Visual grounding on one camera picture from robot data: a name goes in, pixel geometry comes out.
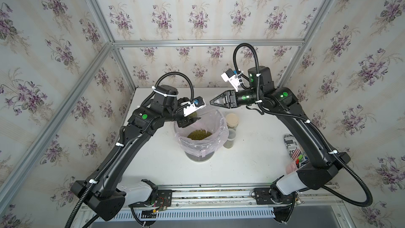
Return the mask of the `clear jar with mung beans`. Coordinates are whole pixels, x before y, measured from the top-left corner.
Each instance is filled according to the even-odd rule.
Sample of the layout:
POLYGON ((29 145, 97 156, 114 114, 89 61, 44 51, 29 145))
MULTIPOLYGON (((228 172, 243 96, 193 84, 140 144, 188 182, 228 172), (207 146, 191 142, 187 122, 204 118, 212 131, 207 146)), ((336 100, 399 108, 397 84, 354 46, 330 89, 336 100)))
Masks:
POLYGON ((193 113, 191 113, 190 115, 188 115, 189 119, 200 119, 200 117, 198 116, 198 112, 194 111, 193 113))

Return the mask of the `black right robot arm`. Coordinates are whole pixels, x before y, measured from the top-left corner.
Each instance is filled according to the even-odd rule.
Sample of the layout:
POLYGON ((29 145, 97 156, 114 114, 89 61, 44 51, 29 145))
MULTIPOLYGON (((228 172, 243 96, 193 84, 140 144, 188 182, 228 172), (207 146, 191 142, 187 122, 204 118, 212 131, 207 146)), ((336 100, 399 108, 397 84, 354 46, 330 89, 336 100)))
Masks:
POLYGON ((250 68, 248 74, 250 86, 241 90, 242 81, 236 71, 225 71, 221 77, 233 88, 212 99, 210 104, 227 109, 258 104, 260 114, 276 116, 289 129, 306 153, 308 162, 276 181, 275 190, 279 194, 289 195, 305 188, 318 190, 333 179, 339 170, 347 168, 349 155, 333 149, 308 119, 290 89, 275 87, 268 67, 250 68))

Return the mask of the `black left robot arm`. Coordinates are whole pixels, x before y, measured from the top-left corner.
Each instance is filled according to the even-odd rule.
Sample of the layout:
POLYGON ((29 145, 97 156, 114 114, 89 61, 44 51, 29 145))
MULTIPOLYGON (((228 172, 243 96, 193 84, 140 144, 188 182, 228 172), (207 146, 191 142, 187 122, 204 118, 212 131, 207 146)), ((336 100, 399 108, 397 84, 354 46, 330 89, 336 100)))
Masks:
POLYGON ((192 125, 199 118, 191 117, 191 114, 206 105, 201 96, 178 99, 178 90, 169 85, 157 85, 152 89, 140 107, 133 111, 127 125, 120 127, 118 142, 100 166, 86 180, 76 180, 71 186, 70 191, 79 200, 66 222, 67 228, 73 224, 82 204, 105 221, 115 217, 127 195, 117 188, 119 179, 142 146, 166 122, 175 121, 180 128, 192 125))

